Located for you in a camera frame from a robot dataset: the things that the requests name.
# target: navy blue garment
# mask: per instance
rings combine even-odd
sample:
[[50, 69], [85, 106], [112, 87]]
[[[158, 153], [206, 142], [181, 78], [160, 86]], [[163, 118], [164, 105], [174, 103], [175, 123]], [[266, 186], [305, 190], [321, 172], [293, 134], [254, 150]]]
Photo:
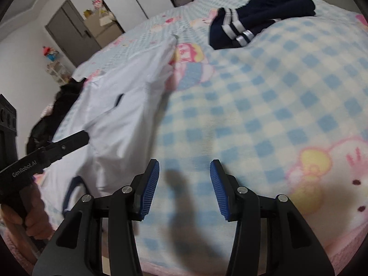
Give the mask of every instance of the navy blue garment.
[[314, 10], [312, 0], [249, 0], [237, 9], [220, 8], [210, 26], [209, 44], [214, 49], [236, 47], [236, 41], [240, 42], [235, 40], [238, 36], [250, 42], [263, 29], [274, 24], [275, 20], [314, 16]]

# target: white garment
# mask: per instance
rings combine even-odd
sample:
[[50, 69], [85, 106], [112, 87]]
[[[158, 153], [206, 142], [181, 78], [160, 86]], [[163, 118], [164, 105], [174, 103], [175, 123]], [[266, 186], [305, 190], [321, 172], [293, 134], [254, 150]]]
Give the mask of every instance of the white garment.
[[86, 130], [89, 144], [53, 163], [41, 184], [43, 198], [57, 210], [77, 175], [92, 195], [99, 197], [130, 184], [145, 171], [154, 115], [165, 81], [173, 73], [169, 61], [175, 45], [176, 38], [170, 36], [88, 82], [75, 103], [77, 109], [64, 137]]

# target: ribbed blue pad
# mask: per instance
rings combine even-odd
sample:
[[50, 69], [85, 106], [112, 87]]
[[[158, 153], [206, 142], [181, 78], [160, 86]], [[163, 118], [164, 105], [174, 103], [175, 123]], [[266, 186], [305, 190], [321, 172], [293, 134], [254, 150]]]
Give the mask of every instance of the ribbed blue pad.
[[225, 217], [225, 220], [229, 221], [230, 218], [230, 210], [228, 203], [229, 201], [213, 161], [211, 162], [209, 172], [211, 176], [213, 189], [215, 190], [218, 207], [220, 208], [220, 212]]
[[141, 209], [139, 210], [139, 215], [141, 216], [142, 219], [150, 211], [153, 195], [155, 194], [159, 176], [160, 176], [160, 164], [157, 161], [151, 172], [151, 175], [149, 176], [147, 186], [144, 189], [144, 193], [141, 197]]

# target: bed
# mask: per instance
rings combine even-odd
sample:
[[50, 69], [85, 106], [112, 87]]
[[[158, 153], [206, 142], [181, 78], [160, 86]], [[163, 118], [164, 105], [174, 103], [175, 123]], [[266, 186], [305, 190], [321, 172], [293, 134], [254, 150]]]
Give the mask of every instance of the bed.
[[[288, 195], [336, 274], [368, 231], [366, 20], [313, 0], [315, 17], [277, 22], [245, 48], [214, 51], [208, 33], [217, 9], [247, 1], [197, 0], [166, 11], [73, 74], [93, 80], [167, 34], [177, 38], [174, 75], [166, 82], [171, 94], [156, 113], [150, 152], [160, 162], [160, 179], [150, 213], [135, 234], [146, 272], [226, 271], [236, 226], [218, 209], [209, 177], [216, 158], [258, 195]], [[54, 141], [67, 135], [78, 107], [77, 100]], [[50, 202], [54, 192], [44, 180], [46, 209], [58, 226], [60, 205]]]

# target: silver bolt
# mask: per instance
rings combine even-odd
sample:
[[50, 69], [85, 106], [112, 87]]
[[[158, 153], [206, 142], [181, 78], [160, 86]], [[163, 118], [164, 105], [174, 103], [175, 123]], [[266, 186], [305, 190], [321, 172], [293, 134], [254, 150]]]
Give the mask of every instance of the silver bolt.
[[131, 186], [125, 186], [121, 189], [121, 191], [123, 193], [130, 193], [131, 191], [133, 191], [133, 188]]
[[279, 199], [279, 201], [281, 202], [287, 202], [289, 199], [286, 195], [279, 195], [279, 197], [277, 197]]
[[92, 199], [91, 195], [86, 194], [82, 196], [82, 202], [88, 202], [91, 199]]
[[245, 194], [248, 192], [248, 189], [246, 187], [238, 187], [238, 192], [240, 194]]

